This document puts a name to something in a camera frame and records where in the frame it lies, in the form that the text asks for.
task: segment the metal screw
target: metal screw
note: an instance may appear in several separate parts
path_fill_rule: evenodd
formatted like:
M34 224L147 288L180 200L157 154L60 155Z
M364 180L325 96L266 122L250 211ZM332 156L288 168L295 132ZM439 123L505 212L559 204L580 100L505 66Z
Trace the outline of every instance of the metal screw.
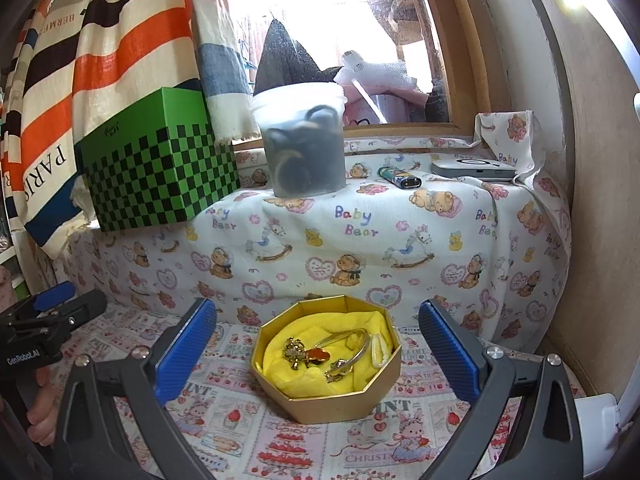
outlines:
M90 362L91 358L86 354L76 357L76 366L87 366Z
M146 359L151 354L151 350L149 350L148 346L136 346L131 351L131 357L134 359Z
M489 348L486 349L486 354L491 359L502 359L504 357L504 350L499 346L489 346Z
M562 358L558 354L549 354L546 356L546 362L552 366L560 366L562 364Z

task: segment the printed tablecloth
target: printed tablecloth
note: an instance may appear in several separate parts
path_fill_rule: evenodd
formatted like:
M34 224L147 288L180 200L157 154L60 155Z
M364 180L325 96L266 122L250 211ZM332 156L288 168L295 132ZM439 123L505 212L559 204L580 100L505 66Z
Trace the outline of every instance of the printed tablecloth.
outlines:
M139 344L152 345L177 322L171 314L110 304L103 316L73 333L63 360L52 366L58 398L75 356L120 359ZM419 330L401 328L401 375L369 416L302 426L287 419L252 375L249 359L257 332L256 326L219 323L182 394L166 405L218 480L417 480L468 410L452 393ZM513 351L508 355L540 359ZM568 373L574 395L583 397ZM116 398L116 405L142 467L159 474L128 404ZM518 401L511 399L478 474L495 465L517 409Z
M203 296L220 321L252 326L303 298L341 294L388 308L396 326L417 326L418 306L436 297L477 336L533 351L564 287L568 208L526 143L530 112L478 120L473 142L439 140L467 146L463 155L347 156L348 184L336 193L283 200L239 190L190 222L74 234L59 263L81 292L100 288L119 304L178 315ZM431 173L436 157L482 150L480 132L516 166L514 184ZM377 178L386 164L411 170L422 187Z

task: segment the green checkered box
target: green checkered box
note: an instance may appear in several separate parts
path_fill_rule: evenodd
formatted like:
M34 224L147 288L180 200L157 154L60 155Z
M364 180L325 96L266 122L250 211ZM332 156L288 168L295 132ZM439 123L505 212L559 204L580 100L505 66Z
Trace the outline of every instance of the green checkered box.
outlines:
M102 231L190 220L240 187L231 146L214 146L201 92L161 88L80 142Z

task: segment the human hand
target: human hand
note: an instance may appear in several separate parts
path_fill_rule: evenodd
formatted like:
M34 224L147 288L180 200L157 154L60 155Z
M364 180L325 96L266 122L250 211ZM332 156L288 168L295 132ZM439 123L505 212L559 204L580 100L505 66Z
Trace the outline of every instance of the human hand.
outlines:
M27 434L41 446L50 446L56 437L58 409L54 405L55 393L48 367L36 370L36 381L39 389L33 406L27 412L27 420L32 424Z

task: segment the jewelry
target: jewelry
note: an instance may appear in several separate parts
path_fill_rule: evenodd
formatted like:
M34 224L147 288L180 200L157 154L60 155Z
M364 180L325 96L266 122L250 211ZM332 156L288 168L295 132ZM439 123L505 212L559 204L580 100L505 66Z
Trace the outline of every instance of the jewelry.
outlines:
M304 343L300 339L293 339L292 337L287 339L282 355L291 363L292 370L297 370L300 362L305 363L307 366L309 366L309 363L319 365L331 358L329 352L325 352L318 346L306 350Z
M367 330L363 328L355 328L354 330L346 330L344 332L331 334L329 337L326 337L322 339L322 341L316 343L316 347L320 348L330 345L331 343L335 343L336 341L340 341L341 339L348 338L352 334L361 334L364 336L362 346L351 359L338 359L337 361L331 363L330 368L324 373L324 376L326 377L326 381L328 383L341 381L346 374L353 371L353 365L356 364L356 362L358 362L360 358L365 354L367 349L369 349L371 338Z
M391 354L380 332L371 336L371 363L374 368L382 368L388 363Z

